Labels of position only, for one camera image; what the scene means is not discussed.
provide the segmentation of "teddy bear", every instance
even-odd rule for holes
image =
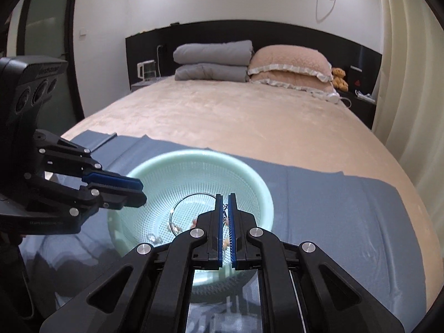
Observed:
[[[344,80],[345,71],[343,69],[340,69],[339,67],[332,68],[332,75],[333,75],[332,83],[335,89],[339,89],[341,91],[349,90],[349,85]]]

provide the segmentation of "gray folded blanket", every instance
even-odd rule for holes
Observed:
[[[248,66],[253,55],[250,40],[224,44],[185,44],[173,53],[178,64],[209,62],[220,65]]]
[[[176,70],[175,80],[247,82],[247,66],[228,66],[210,63],[184,65]]]

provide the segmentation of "black headboard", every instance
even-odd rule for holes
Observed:
[[[160,72],[174,75],[179,67],[173,60],[174,50],[192,42],[219,43],[251,40],[254,50],[268,45],[298,45],[316,49],[327,57],[333,67],[344,70],[356,66],[363,70],[362,92],[372,93],[381,66],[382,55],[356,42],[323,31],[280,22],[256,20],[219,20],[171,26],[143,32],[126,38],[128,76],[130,84],[137,78],[137,63],[157,60],[159,49]]]

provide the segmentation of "white ruffled trim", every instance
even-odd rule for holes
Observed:
[[[287,65],[287,64],[271,64],[271,65],[255,67],[254,69],[248,70],[247,74],[248,75],[255,75],[255,74],[258,74],[258,73],[261,73],[264,71],[273,71],[273,70],[290,71],[290,72],[302,74],[302,75],[316,76],[322,82],[333,81],[333,75],[331,75],[331,74],[329,76],[327,76],[319,71],[315,71],[315,70],[309,69],[307,67]]]
[[[321,100],[326,100],[326,101],[331,101],[333,97],[337,97],[337,102],[335,104],[337,104],[340,101],[340,95],[338,94],[338,92],[335,89],[333,89],[332,93],[327,93],[325,91],[322,91],[319,89],[314,89],[312,87],[297,86],[297,85],[289,84],[287,82],[276,81],[276,80],[271,80],[271,79],[261,79],[261,80],[251,81],[251,83],[252,84],[267,84],[267,85],[271,85],[271,86],[283,87],[286,89],[306,91],[306,92],[312,94],[312,96],[317,97],[318,99],[321,99]]]

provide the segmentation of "beige bed sheet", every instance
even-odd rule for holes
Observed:
[[[64,135],[85,130],[167,140],[321,172],[374,178],[397,188],[421,248],[427,309],[444,283],[438,237],[413,184],[372,132],[345,106],[306,92],[173,78],[142,88]]]

